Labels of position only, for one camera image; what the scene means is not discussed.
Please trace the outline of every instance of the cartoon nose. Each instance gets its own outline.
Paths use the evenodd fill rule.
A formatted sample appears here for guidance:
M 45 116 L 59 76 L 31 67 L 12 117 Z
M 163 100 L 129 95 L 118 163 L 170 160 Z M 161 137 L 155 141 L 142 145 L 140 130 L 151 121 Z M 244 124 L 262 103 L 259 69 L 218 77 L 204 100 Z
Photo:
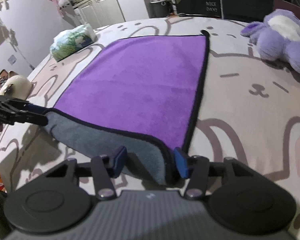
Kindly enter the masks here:
M 268 98 L 269 95 L 268 94 L 264 94 L 263 91 L 266 90 L 264 86 L 260 85 L 260 84 L 252 84 L 251 85 L 255 91 L 249 90 L 249 93 L 257 96 L 260 95 L 263 98 Z

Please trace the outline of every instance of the bedsheet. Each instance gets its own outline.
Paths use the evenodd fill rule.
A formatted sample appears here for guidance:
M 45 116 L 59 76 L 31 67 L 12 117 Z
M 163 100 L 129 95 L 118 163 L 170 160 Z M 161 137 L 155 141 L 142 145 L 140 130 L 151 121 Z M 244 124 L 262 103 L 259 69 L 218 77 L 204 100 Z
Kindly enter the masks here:
M 237 158 L 288 190 L 297 201 L 289 231 L 300 239 L 300 75 L 283 62 L 267 63 L 249 39 L 246 24 L 199 17 L 171 17 L 125 22 L 97 29 L 97 41 L 56 62 L 47 56 L 28 79 L 35 84 L 29 101 L 52 107 L 70 82 L 112 41 L 146 35 L 210 33 L 204 96 L 189 150 L 210 161 Z M 0 135 L 0 174 L 11 192 L 56 164 L 89 158 L 58 143 L 32 124 L 5 125 Z M 113 179 L 123 189 L 155 185 L 121 174 Z M 181 191 L 186 187 L 178 185 Z M 210 187 L 213 191 L 217 184 Z M 91 178 L 80 187 L 94 194 Z

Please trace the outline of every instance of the gray ribbed surface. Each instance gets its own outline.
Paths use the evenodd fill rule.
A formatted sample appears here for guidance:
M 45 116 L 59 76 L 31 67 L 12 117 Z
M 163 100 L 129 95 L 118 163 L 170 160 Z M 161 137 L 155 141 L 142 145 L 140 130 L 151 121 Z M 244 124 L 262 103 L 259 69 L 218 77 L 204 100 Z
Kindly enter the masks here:
M 292 240 L 287 232 L 247 236 L 217 224 L 202 203 L 178 191 L 123 191 L 116 200 L 99 203 L 89 218 L 67 232 L 29 236 L 14 231 L 7 240 Z

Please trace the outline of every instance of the black circular disc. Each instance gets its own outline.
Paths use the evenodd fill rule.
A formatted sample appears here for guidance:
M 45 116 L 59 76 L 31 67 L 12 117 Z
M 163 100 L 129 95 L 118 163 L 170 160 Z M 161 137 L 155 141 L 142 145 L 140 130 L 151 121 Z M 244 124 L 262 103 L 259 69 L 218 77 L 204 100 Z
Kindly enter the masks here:
M 284 189 L 266 179 L 238 178 L 209 199 L 212 217 L 226 228 L 247 235 L 284 229 L 296 213 L 296 202 Z
M 90 209 L 90 197 L 63 178 L 42 179 L 12 193 L 4 214 L 16 228 L 35 234 L 53 233 L 79 222 Z

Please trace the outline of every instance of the metal screw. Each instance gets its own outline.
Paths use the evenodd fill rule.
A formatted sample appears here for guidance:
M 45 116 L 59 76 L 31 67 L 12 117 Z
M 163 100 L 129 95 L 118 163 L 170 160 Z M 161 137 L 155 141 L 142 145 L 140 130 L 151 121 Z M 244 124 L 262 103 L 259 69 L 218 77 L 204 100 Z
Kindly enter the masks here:
M 100 197 L 111 197 L 114 194 L 114 191 L 110 188 L 103 188 L 98 191 Z
M 189 197 L 199 197 L 202 195 L 202 190 L 198 188 L 191 188 L 186 191 L 186 194 Z

